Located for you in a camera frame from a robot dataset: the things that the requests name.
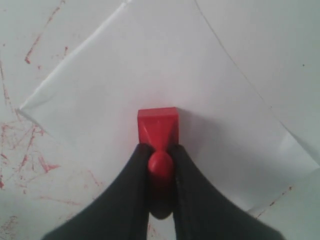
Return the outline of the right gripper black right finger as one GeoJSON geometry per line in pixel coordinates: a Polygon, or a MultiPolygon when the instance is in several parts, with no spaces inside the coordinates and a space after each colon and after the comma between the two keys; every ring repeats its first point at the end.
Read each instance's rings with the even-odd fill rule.
{"type": "Polygon", "coordinates": [[[276,229],[252,217],[221,194],[182,145],[171,148],[177,203],[173,219],[178,240],[283,240],[276,229]]]}

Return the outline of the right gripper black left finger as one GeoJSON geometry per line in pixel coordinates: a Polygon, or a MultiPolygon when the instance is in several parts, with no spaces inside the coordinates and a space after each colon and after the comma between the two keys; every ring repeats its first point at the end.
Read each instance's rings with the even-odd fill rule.
{"type": "Polygon", "coordinates": [[[145,240],[147,166],[152,147],[139,143],[112,184],[89,206],[47,233],[45,240],[145,240]]]}

